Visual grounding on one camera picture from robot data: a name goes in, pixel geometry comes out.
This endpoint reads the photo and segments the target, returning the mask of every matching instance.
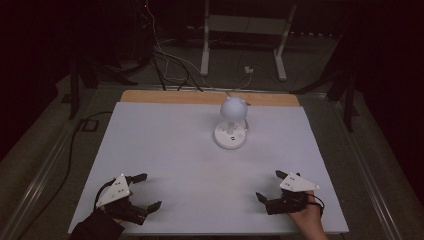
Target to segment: wire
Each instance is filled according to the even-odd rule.
[[[31,226],[38,220],[38,218],[44,213],[44,211],[50,206],[50,204],[53,202],[53,200],[59,195],[59,192],[62,190],[63,186],[66,183],[66,180],[69,177],[69,174],[71,172],[71,167],[72,167],[72,153],[73,153],[73,147],[74,147],[74,140],[75,140],[75,136],[77,134],[77,132],[80,130],[81,126],[83,123],[86,123],[87,121],[91,120],[92,117],[100,115],[100,114],[105,114],[105,113],[112,113],[112,112],[99,112],[96,114],[93,114],[85,119],[81,119],[77,125],[77,127],[75,128],[73,134],[72,134],[72,138],[71,138],[71,143],[70,143],[70,150],[69,150],[69,155],[68,155],[68,164],[66,167],[66,173],[65,176],[63,177],[59,187],[56,189],[55,193],[52,195],[52,197],[49,199],[49,201],[47,201],[47,203],[43,206],[43,208],[37,213],[37,215],[34,216],[34,218],[28,223],[28,225],[25,227],[25,229],[21,232],[21,234],[17,237],[17,239],[22,239],[23,236],[26,234],[26,232],[31,228]]]

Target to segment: white sphere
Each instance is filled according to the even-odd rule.
[[[230,122],[242,121],[247,115],[247,104],[239,97],[227,97],[221,105],[221,116]]]

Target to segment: floor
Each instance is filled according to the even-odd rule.
[[[171,57],[164,56],[163,52],[184,59],[181,61],[187,66],[196,84],[204,90],[284,93],[319,79],[336,45],[337,40],[334,39],[291,36],[283,54],[288,75],[286,82],[280,82],[276,78],[272,47],[269,46],[234,47],[233,42],[225,41],[221,45],[213,45],[210,73],[204,78],[201,78],[196,70],[201,59],[201,42],[198,40],[179,44],[172,39],[161,39],[157,61],[162,73],[166,72],[167,79],[164,81],[168,90],[176,90],[183,81],[181,79],[186,77],[186,72],[172,63],[166,68],[166,59],[161,58]],[[122,63],[124,67],[133,64],[131,61]],[[253,67],[253,73],[245,73],[245,66]],[[0,163],[0,231],[9,227],[8,221],[19,223],[14,225],[15,236],[24,230],[58,189],[66,175],[68,160],[71,159],[69,176],[62,190],[51,204],[42,210],[42,214],[21,238],[67,239],[69,223],[101,144],[110,114],[96,115],[95,119],[100,123],[97,131],[76,132],[72,138],[78,120],[99,112],[112,111],[126,89],[161,89],[157,72],[152,65],[129,77],[129,80],[139,83],[133,87],[117,84],[102,74],[98,77],[101,83],[97,89],[82,89],[81,109],[75,120],[68,119],[70,106],[61,102],[63,96],[69,93],[69,77],[60,81],[60,94],[57,99]],[[407,184],[361,93],[356,92],[355,95],[354,106],[358,114],[352,118],[354,131],[350,133],[341,121],[343,99],[340,102],[329,102],[325,98],[330,86],[323,85],[298,96],[310,120],[350,229],[348,233],[329,235],[329,238],[422,239],[424,210]],[[184,86],[180,90],[194,88]],[[53,162],[47,167],[49,174],[39,177],[37,173],[39,169],[46,168],[46,162]],[[24,194],[28,187],[33,185],[37,185],[37,191],[34,190],[35,199],[25,201]],[[121,239],[137,237],[122,236]],[[141,239],[303,238],[300,235],[287,235],[145,236]]]

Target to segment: human hand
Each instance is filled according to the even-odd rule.
[[[100,206],[99,208],[100,208],[100,210],[102,210],[102,211],[103,211],[103,213],[107,214],[107,211],[106,211],[105,206]],[[124,220],[122,220],[122,219],[116,219],[116,218],[113,218],[113,220],[114,220],[117,224],[121,224],[121,223],[123,223],[123,222],[124,222]]]
[[[308,202],[315,202],[314,192],[307,191]],[[308,204],[300,212],[288,213],[290,218],[308,240],[328,239],[321,223],[321,212],[318,205]]]

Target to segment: metal stand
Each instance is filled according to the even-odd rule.
[[[79,77],[81,77],[81,80],[87,88],[96,88],[98,85],[98,80],[93,68],[96,68],[98,72],[108,75],[113,80],[123,85],[137,85],[137,83],[127,80],[126,78],[122,77],[118,73],[113,72],[112,70],[108,69],[106,66],[97,62],[91,57],[82,57],[73,54],[71,55],[70,60],[71,113],[69,119],[73,119],[75,117],[80,105]]]

